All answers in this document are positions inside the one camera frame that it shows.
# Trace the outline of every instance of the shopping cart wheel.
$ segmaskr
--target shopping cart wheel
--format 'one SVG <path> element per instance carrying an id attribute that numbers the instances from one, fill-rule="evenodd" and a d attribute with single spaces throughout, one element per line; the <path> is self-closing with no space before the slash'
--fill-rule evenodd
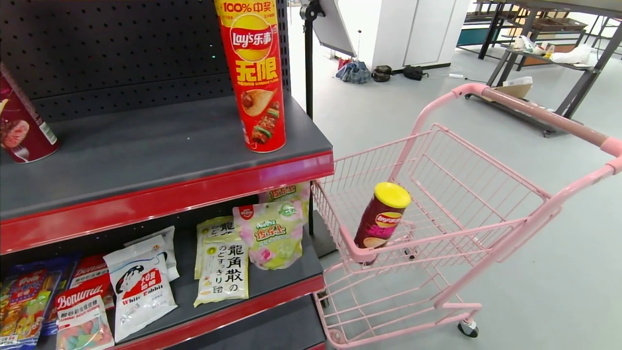
<path id="1" fill-rule="evenodd" d="M 477 338 L 477 336 L 480 335 L 480 329 L 477 328 L 477 324 L 475 324 L 475 321 L 472 319 L 460 321 L 460 323 L 458 323 L 458 329 L 462 334 L 471 338 Z"/>
<path id="2" fill-rule="evenodd" d="M 346 337 L 343 335 L 343 333 L 339 329 L 329 329 L 328 336 L 330 337 L 330 339 L 332 339 L 332 341 L 335 342 L 335 344 L 346 343 Z"/>
<path id="3" fill-rule="evenodd" d="M 317 297 L 318 298 L 324 298 L 326 297 L 328 294 L 326 293 L 326 290 L 320 291 L 317 293 Z M 322 308 L 328 308 L 328 306 L 330 305 L 330 303 L 328 302 L 328 299 L 322 299 L 320 300 L 320 304 L 322 304 Z"/>

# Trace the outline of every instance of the red canister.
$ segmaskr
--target red canister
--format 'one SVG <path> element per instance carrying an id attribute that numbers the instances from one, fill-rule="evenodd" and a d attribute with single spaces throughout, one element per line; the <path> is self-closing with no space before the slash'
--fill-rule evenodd
<path id="1" fill-rule="evenodd" d="M 359 248 L 384 247 L 397 228 L 411 195 L 400 185 L 380 182 L 363 212 L 354 243 Z"/>
<path id="2" fill-rule="evenodd" d="M 45 158 L 58 150 L 58 139 L 0 63 L 0 141 L 18 163 Z"/>

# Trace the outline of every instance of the yellow lid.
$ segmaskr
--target yellow lid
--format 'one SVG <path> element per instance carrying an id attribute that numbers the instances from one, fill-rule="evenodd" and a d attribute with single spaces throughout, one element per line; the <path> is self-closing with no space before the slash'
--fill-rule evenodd
<path id="1" fill-rule="evenodd" d="M 374 195 L 383 204 L 403 209 L 411 203 L 411 195 L 402 186 L 392 182 L 380 182 L 374 187 Z"/>

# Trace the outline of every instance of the shopping cart frame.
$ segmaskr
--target shopping cart frame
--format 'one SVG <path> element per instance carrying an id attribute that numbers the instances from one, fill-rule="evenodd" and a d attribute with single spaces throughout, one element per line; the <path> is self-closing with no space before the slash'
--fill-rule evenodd
<path id="1" fill-rule="evenodd" d="M 537 118 L 544 123 L 550 124 L 558 129 L 564 130 L 572 135 L 575 135 L 595 146 L 599 147 L 602 151 L 612 155 L 615 159 L 608 161 L 604 166 L 600 169 L 584 176 L 583 178 L 574 181 L 569 184 L 567 187 L 563 188 L 554 196 L 546 193 L 542 189 L 539 189 L 537 186 L 531 184 L 530 182 L 521 179 L 526 186 L 530 188 L 533 193 L 538 194 L 542 197 L 543 203 L 529 215 L 515 219 L 515 220 L 502 220 L 498 224 L 488 225 L 485 227 L 478 227 L 476 229 L 462 229 L 459 232 L 444 232 L 442 239 L 449 240 L 453 242 L 455 237 L 471 237 L 473 240 L 473 235 L 478 232 L 482 232 L 485 230 L 494 230 L 501 229 L 504 227 L 509 227 L 506 231 L 506 234 L 500 237 L 500 239 L 496 240 L 492 247 L 487 248 L 485 250 L 485 254 L 482 255 L 482 258 L 476 262 L 470 262 L 472 268 L 464 274 L 457 282 L 450 284 L 445 280 L 447 286 L 440 288 L 440 293 L 434 297 L 433 300 L 433 308 L 436 310 L 448 310 L 448 313 L 433 323 L 425 323 L 420 324 L 418 326 L 410 327 L 407 329 L 402 329 L 399 331 L 393 331 L 388 334 L 380 334 L 376 335 L 373 332 L 375 327 L 369 326 L 371 328 L 371 333 L 374 335 L 372 337 L 368 337 L 366 339 L 359 339 L 355 341 L 347 341 L 344 335 L 337 331 L 334 328 L 331 328 L 325 319 L 325 315 L 323 314 L 322 306 L 325 306 L 327 300 L 330 299 L 330 291 L 324 291 L 320 293 L 314 294 L 314 298 L 316 304 L 318 306 L 318 310 L 320 310 L 320 316 L 322 318 L 322 323 L 324 325 L 325 331 L 327 332 L 329 341 L 335 348 L 353 348 L 355 346 L 360 346 L 368 343 L 372 343 L 375 341 L 391 338 L 393 336 L 398 336 L 406 333 L 411 333 L 414 331 L 432 328 L 434 326 L 439 326 L 441 324 L 452 323 L 456 321 L 460 321 L 458 327 L 465 335 L 475 337 L 478 334 L 478 329 L 476 327 L 475 322 L 473 321 L 473 316 L 481 310 L 481 304 L 477 303 L 464 303 L 461 299 L 458 300 L 458 303 L 450 302 L 450 299 L 453 296 L 457 296 L 457 292 L 460 291 L 465 285 L 469 284 L 475 277 L 481 274 L 484 270 L 486 270 L 490 265 L 494 262 L 502 262 L 506 258 L 508 258 L 512 253 L 514 253 L 518 248 L 524 245 L 530 238 L 532 238 L 538 231 L 543 228 L 553 217 L 555 217 L 561 210 L 562 204 L 574 196 L 579 191 L 596 184 L 603 179 L 618 174 L 622 171 L 622 141 L 611 138 L 609 136 L 603 135 L 599 132 L 591 130 L 586 126 L 578 124 L 572 120 L 566 119 L 555 113 L 549 112 L 539 106 L 531 105 L 530 103 L 526 103 L 522 100 L 518 100 L 514 97 L 510 97 L 506 94 L 503 94 L 497 90 L 494 90 L 486 85 L 478 84 L 478 83 L 469 83 L 462 85 L 460 87 L 454 88 L 451 92 L 439 97 L 429 105 L 427 105 L 419 117 L 417 118 L 415 125 L 411 131 L 410 136 L 407 138 L 397 140 L 397 142 L 403 143 L 403 148 L 397 157 L 397 160 L 394 162 L 390 175 L 386 179 L 386 181 L 397 182 L 398 175 L 402 171 L 402 167 L 407 163 L 409 156 L 412 156 L 412 151 L 415 146 L 415 142 L 418 137 L 425 135 L 426 133 L 430 133 L 431 131 L 427 131 L 422 133 L 422 128 L 425 122 L 427 121 L 430 113 L 436 110 L 438 107 L 448 103 L 451 100 L 455 100 L 465 95 L 475 94 L 482 97 L 489 98 L 491 100 L 496 101 L 497 103 L 501 103 L 515 110 L 521 111 L 528 115 Z M 444 126 L 434 125 L 434 128 L 438 128 L 441 132 L 450 134 L 449 129 Z M 498 162 L 494 158 L 488 156 L 486 153 L 477 149 L 477 147 L 469 144 L 467 142 L 463 142 L 466 147 L 472 148 L 473 150 L 479 152 L 482 156 L 487 157 L 487 159 L 495 164 L 500 170 L 504 171 L 511 176 L 516 175 L 516 173 L 512 172 L 507 166 Z M 367 150 L 365 152 L 361 152 L 358 154 L 354 154 L 349 157 L 341 158 L 335 161 L 335 164 L 338 164 L 340 161 L 344 159 L 359 156 L 361 154 L 365 154 L 369 151 L 373 151 L 376 149 L 381 149 L 386 147 L 387 145 L 378 146 L 377 148 L 373 148 Z M 320 209 L 320 213 L 324 216 L 327 212 L 330 212 L 330 215 L 333 214 L 333 207 L 330 201 L 327 200 L 328 194 L 324 191 L 322 186 L 322 181 L 315 181 L 313 184 L 313 198 L 316 202 L 318 202 L 318 209 Z M 379 254 L 389 253 L 392 250 L 402 250 L 405 251 L 405 254 L 416 255 L 417 252 L 413 250 L 413 245 L 416 244 L 419 246 L 422 243 L 426 243 L 426 239 L 417 240 L 415 243 L 404 240 L 399 241 L 396 239 L 391 242 L 391 246 L 383 247 L 383 248 L 358 248 L 352 239 L 348 229 L 345 225 L 340 222 L 338 217 L 331 217 L 332 224 L 328 223 L 329 230 L 331 235 L 337 244 L 337 247 L 340 250 L 341 254 L 341 262 L 328 268 L 325 273 L 330 273 L 335 270 L 343 269 L 349 276 L 354 276 L 357 273 L 364 274 L 367 273 L 364 279 L 372 278 L 379 273 L 384 273 L 390 269 L 399 269 L 403 267 L 403 265 L 407 265 L 408 263 L 402 263 L 400 265 L 383 265 L 380 267 L 374 268 L 361 268 L 361 262 L 370 261 L 376 258 Z M 438 237 L 428 238 L 427 240 L 439 239 Z M 454 259 L 464 258 L 464 261 L 467 261 L 466 254 L 463 254 L 459 257 L 452 257 Z M 430 274 L 431 279 L 434 279 L 434 271 L 427 270 Z"/>

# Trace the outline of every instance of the cart caster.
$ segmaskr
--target cart caster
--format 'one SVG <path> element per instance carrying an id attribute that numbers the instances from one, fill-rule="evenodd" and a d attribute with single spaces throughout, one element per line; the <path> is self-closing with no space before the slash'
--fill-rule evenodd
<path id="1" fill-rule="evenodd" d="M 415 259 L 415 255 L 412 254 L 411 252 L 409 252 L 408 250 L 405 250 L 404 254 L 408 255 L 408 258 L 411 259 L 411 260 Z"/>
<path id="2" fill-rule="evenodd" d="M 324 298 L 326 297 L 328 294 L 326 293 L 326 290 L 320 291 L 317 293 L 317 297 L 318 298 Z M 328 299 L 322 299 L 320 300 L 320 304 L 322 305 L 322 308 L 328 308 L 328 306 L 330 305 L 330 303 L 328 302 Z"/>
<path id="3" fill-rule="evenodd" d="M 480 335 L 480 329 L 477 328 L 475 321 L 472 319 L 460 321 L 460 323 L 458 323 L 458 329 L 462 334 L 470 338 L 477 338 L 477 336 Z"/>
<path id="4" fill-rule="evenodd" d="M 339 329 L 329 329 L 328 336 L 335 344 L 345 344 L 346 337 Z"/>

